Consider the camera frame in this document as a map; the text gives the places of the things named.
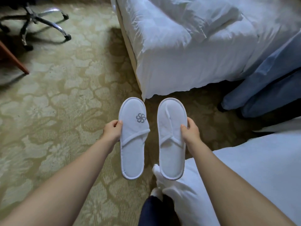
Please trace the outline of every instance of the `person's left arm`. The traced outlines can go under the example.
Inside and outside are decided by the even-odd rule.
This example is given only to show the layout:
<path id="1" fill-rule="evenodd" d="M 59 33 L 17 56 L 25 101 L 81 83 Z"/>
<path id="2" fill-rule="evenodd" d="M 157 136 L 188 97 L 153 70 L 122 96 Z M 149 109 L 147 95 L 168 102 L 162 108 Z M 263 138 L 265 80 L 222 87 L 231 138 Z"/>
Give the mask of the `person's left arm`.
<path id="1" fill-rule="evenodd" d="M 60 169 L 26 198 L 1 226 L 72 225 L 104 161 L 121 135 L 122 121 L 111 121 L 103 136 L 75 161 Z"/>

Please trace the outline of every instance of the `floral carpet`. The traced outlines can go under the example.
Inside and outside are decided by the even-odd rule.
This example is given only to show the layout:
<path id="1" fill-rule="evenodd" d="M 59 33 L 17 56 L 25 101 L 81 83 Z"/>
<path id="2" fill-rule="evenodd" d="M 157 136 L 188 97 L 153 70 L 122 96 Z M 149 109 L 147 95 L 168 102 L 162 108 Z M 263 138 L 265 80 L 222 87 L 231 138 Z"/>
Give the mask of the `floral carpet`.
<path id="1" fill-rule="evenodd" d="M 68 42 L 63 43 L 57 30 L 33 24 L 27 38 L 34 50 L 25 52 L 15 36 L 22 22 L 4 22 L 17 44 L 17 56 L 30 74 L 20 76 L 14 67 L 0 67 L 0 220 L 87 150 L 100 137 L 103 126 L 118 118 L 126 98 L 141 97 L 110 0 L 51 0 L 33 8 L 42 11 L 53 6 L 69 14 L 70 19 L 60 23 L 72 36 Z M 7 14 L 16 11 L 1 9 L 1 15 Z M 62 15 L 45 18 L 59 21 Z M 255 137 L 251 130 L 264 122 L 240 120 L 233 111 L 216 109 L 228 84 L 147 99 L 151 132 L 145 145 L 143 174 L 134 181 L 122 177 L 117 144 L 75 225 L 137 225 L 143 202 L 155 186 L 151 169 L 159 158 L 156 111 L 166 97 L 182 100 L 212 150 Z"/>

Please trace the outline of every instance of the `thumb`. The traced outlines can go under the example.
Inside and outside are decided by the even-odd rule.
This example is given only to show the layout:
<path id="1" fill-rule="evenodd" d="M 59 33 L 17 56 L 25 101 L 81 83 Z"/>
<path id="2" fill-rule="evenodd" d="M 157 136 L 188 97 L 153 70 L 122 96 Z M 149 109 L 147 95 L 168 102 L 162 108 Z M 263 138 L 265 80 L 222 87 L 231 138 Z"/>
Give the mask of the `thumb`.
<path id="1" fill-rule="evenodd" d="M 187 127 L 185 125 L 181 125 L 181 133 L 182 135 L 187 131 Z"/>
<path id="2" fill-rule="evenodd" d="M 119 129 L 121 131 L 121 128 L 122 128 L 122 120 L 119 120 L 115 126 L 115 128 Z"/>

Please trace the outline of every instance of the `wooden chair leg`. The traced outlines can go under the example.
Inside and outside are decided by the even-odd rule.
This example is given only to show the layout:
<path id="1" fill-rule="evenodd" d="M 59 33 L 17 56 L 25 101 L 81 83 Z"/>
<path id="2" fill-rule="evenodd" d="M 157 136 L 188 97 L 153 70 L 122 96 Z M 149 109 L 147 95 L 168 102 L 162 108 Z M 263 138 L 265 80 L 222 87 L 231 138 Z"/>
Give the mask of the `wooden chair leg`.
<path id="1" fill-rule="evenodd" d="M 10 52 L 10 50 L 0 41 L 0 48 L 8 56 L 8 58 L 25 74 L 29 74 L 28 69 Z"/>

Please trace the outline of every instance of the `forearm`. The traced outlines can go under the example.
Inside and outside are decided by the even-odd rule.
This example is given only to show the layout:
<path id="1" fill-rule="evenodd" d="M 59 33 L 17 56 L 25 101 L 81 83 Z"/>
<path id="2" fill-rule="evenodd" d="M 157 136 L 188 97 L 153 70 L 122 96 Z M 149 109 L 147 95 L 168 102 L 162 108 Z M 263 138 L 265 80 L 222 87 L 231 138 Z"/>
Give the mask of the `forearm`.
<path id="1" fill-rule="evenodd" d="M 72 225 L 113 146 L 112 141 L 98 140 L 35 190 L 2 226 Z"/>
<path id="2" fill-rule="evenodd" d="M 221 225 L 295 225 L 201 140 L 188 147 Z"/>

